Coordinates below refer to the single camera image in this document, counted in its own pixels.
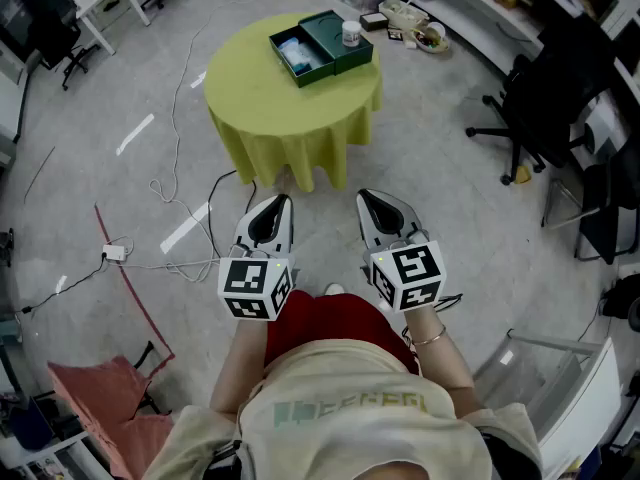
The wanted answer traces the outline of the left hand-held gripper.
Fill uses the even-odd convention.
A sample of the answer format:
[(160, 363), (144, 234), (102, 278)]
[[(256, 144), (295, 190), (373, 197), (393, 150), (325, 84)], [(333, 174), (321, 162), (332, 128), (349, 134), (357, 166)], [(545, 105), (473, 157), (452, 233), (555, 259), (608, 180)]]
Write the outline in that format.
[(219, 261), (220, 301), (236, 319), (276, 321), (294, 289), (291, 198), (256, 205), (238, 222), (234, 243)]

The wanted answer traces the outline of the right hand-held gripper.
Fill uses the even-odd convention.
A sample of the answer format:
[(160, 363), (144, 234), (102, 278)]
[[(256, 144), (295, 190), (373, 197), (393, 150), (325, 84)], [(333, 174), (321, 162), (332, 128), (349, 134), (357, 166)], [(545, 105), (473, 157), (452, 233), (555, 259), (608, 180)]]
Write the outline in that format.
[[(379, 294), (383, 309), (403, 313), (434, 306), (447, 273), (439, 244), (421, 230), (414, 209), (386, 192), (367, 188), (358, 191), (356, 207), (362, 238), (371, 248), (369, 283)], [(379, 239), (400, 240), (377, 246)]]

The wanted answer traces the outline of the dark green box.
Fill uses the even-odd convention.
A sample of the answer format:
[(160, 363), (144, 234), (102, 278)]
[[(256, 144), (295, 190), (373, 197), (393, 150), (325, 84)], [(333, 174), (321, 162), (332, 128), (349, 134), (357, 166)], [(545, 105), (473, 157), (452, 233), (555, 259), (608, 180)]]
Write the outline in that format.
[[(302, 88), (327, 77), (340, 75), (372, 61), (373, 45), (362, 36), (362, 32), (357, 48), (347, 48), (342, 44), (343, 21), (345, 20), (336, 12), (329, 10), (303, 18), (294, 27), (269, 37), (272, 49), (297, 87)], [(311, 59), (311, 69), (300, 75), (294, 74), (278, 51), (278, 46), (292, 37), (304, 44), (304, 51)]]

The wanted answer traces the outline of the person's right forearm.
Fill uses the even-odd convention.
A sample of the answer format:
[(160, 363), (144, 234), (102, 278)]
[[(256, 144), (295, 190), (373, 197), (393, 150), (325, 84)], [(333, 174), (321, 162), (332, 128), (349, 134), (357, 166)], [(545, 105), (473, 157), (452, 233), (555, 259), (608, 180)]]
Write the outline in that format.
[(468, 364), (434, 308), (423, 306), (404, 316), (423, 377), (448, 392), (456, 416), (483, 409)]

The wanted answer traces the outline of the person's left forearm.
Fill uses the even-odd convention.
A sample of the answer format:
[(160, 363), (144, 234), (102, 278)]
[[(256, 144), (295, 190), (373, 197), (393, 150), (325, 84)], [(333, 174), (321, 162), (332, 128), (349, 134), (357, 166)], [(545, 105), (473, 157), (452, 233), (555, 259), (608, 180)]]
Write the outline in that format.
[(239, 409), (264, 377), (267, 339), (266, 322), (238, 322), (210, 399), (210, 408), (229, 421), (236, 420)]

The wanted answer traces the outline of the red shorts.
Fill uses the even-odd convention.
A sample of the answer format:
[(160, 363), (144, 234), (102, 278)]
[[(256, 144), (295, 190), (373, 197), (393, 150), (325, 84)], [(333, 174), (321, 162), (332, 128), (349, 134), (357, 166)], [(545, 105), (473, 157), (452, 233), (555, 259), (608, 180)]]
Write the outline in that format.
[(313, 297), (294, 290), (278, 319), (270, 322), (267, 329), (265, 365), (312, 341), (349, 339), (376, 345), (398, 359), (410, 373), (419, 373), (413, 353), (385, 316), (357, 295)]

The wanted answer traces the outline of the round table with green cloth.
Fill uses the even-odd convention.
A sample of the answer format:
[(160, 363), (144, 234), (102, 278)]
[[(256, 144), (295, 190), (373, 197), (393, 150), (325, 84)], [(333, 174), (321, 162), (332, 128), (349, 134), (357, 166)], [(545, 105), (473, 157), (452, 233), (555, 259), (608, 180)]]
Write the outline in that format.
[(382, 104), (379, 57), (339, 75), (298, 87), (270, 36), (303, 19), (274, 15), (236, 32), (213, 55), (204, 96), (209, 114), (244, 183), (269, 187), (289, 166), (298, 187), (314, 189), (313, 170), (347, 185), (347, 148), (371, 141), (371, 115)]

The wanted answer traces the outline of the round bowl with items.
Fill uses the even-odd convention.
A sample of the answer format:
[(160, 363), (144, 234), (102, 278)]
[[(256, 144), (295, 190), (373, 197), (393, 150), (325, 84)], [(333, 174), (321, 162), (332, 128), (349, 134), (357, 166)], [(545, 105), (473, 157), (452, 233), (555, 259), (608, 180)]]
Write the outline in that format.
[(417, 47), (429, 54), (441, 54), (449, 50), (446, 30), (439, 22), (428, 22), (411, 30)]

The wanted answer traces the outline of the beige printed shirt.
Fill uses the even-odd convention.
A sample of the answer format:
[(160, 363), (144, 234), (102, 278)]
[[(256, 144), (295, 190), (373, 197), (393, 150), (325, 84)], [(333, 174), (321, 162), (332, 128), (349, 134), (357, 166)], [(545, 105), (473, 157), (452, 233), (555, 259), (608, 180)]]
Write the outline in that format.
[(458, 416), (449, 393), (363, 341), (271, 364), (235, 421), (188, 406), (143, 480), (354, 480), (404, 462), (430, 480), (541, 480), (523, 405)]

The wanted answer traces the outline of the cream plastic tray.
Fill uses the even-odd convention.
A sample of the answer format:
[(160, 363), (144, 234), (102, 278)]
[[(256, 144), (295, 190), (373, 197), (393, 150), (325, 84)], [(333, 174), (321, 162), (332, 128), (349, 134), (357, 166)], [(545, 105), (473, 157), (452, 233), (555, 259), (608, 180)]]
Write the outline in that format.
[(405, 31), (426, 26), (430, 21), (425, 11), (401, 0), (383, 0), (378, 5), (378, 10), (391, 26)]

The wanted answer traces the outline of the pink cloth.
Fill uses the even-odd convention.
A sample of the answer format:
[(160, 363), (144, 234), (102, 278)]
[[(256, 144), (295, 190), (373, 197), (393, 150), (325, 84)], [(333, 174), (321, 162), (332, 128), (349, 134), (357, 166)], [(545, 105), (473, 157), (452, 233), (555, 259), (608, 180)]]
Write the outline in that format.
[(123, 356), (84, 367), (50, 362), (48, 372), (56, 394), (106, 453), (111, 475), (142, 480), (173, 427), (148, 394), (151, 380)]

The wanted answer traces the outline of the black backpack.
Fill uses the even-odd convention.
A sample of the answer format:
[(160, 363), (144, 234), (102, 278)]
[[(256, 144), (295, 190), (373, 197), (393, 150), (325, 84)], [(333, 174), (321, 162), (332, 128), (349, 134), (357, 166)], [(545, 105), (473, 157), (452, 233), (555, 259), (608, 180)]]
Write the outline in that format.
[(603, 316), (626, 320), (633, 331), (640, 333), (640, 273), (619, 279), (603, 300)]

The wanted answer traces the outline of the large black monitor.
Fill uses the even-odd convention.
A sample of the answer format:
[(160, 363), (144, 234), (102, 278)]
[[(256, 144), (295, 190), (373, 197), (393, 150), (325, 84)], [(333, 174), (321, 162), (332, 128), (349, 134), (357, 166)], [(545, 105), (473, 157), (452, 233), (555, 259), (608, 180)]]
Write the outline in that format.
[(71, 0), (0, 0), (0, 42), (22, 62), (34, 51), (29, 44), (28, 28), (33, 20), (55, 11), (66, 18), (73, 4)]

